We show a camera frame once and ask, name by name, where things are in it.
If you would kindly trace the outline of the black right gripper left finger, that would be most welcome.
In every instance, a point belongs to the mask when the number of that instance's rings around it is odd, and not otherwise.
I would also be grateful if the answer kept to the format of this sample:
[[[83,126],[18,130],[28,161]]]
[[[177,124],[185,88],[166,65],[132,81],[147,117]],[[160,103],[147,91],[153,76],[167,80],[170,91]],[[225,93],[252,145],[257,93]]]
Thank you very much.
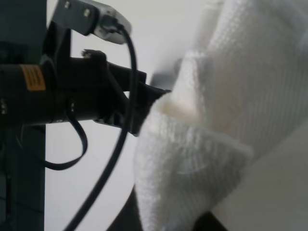
[[[119,214],[107,231],[142,231],[135,190],[132,190]]]

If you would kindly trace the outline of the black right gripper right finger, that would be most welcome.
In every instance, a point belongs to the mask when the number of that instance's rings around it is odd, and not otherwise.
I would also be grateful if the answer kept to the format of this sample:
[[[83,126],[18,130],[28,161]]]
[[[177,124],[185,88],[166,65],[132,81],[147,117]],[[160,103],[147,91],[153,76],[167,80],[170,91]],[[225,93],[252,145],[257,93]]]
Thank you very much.
[[[193,231],[227,231],[227,229],[213,213],[206,212],[195,222]]]

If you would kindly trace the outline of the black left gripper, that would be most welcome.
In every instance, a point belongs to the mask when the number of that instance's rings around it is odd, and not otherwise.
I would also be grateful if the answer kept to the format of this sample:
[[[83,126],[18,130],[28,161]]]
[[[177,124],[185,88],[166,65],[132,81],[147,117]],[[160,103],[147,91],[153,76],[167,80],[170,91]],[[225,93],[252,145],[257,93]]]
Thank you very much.
[[[71,30],[51,22],[43,43],[41,67],[53,93],[53,119],[71,109],[77,120],[121,127],[128,106],[131,69],[107,61],[102,51],[70,55]],[[154,102],[171,92],[138,83],[130,134],[138,137]]]

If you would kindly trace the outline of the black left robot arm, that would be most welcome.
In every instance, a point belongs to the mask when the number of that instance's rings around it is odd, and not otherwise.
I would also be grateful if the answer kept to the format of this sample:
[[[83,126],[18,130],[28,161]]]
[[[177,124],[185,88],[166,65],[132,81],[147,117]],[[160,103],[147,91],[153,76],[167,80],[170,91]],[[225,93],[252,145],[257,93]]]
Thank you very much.
[[[0,127],[78,121],[121,127],[131,70],[107,61],[101,51],[70,55],[71,32],[94,32],[93,23],[51,22],[38,64],[0,66]]]

